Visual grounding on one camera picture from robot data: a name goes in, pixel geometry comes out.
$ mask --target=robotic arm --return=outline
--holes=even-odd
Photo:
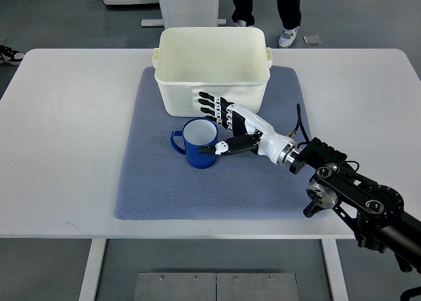
[[[307,186],[310,204],[303,210],[311,218],[317,212],[332,209],[354,232],[360,247],[381,253],[388,247],[402,271],[415,267],[421,273],[421,222],[404,211],[402,196],[394,189],[357,173],[347,155],[314,138],[302,150],[289,135],[280,135],[265,120],[242,106],[222,97],[200,92],[201,111],[207,118],[233,132],[234,137],[200,153],[231,155],[252,151],[266,155],[277,165],[288,166],[298,174],[304,165],[315,169]],[[342,207],[357,209],[352,218]]]

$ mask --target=white plastic bin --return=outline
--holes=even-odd
[[[153,65],[165,109],[173,116],[203,116],[200,91],[258,112],[272,53],[257,28],[169,28]]]

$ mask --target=gray mat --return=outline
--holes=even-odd
[[[269,220],[305,219],[305,187],[314,170],[293,175],[266,156],[251,152],[220,157],[205,170],[191,167],[170,144],[173,130],[191,118],[164,108],[152,67],[143,71],[133,113],[114,214],[123,220]],[[259,116],[287,135],[297,123],[301,104],[310,137],[301,88],[295,71],[273,66]],[[219,140],[232,136],[219,127]],[[295,140],[304,141],[299,133]]]

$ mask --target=sneaker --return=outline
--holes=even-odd
[[[0,61],[3,61],[3,63],[18,66],[24,57],[24,53],[12,50],[10,47],[0,45]]]
[[[245,20],[238,20],[237,22],[235,22],[235,25],[237,27],[253,27],[253,25],[248,25]]]
[[[290,48],[297,38],[297,31],[300,26],[294,28],[293,30],[284,30],[281,37],[279,38],[278,47],[279,48]]]

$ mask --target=cable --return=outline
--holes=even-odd
[[[421,296],[421,287],[416,287],[408,289],[401,294],[401,301],[409,301],[409,299],[414,298],[415,296]]]
[[[305,132],[305,129],[304,129],[303,121],[301,119],[301,105],[299,103],[297,103],[297,116],[298,116],[297,125],[301,129],[301,132],[303,133],[303,136],[304,136],[305,141],[307,143],[309,143],[310,142],[310,139],[309,139],[309,137],[308,137],[308,135],[307,135],[307,133]]]
[[[354,163],[354,164],[356,164],[357,165],[357,168],[354,169],[354,171],[356,171],[356,172],[360,169],[360,164],[357,161],[345,161],[345,163]]]

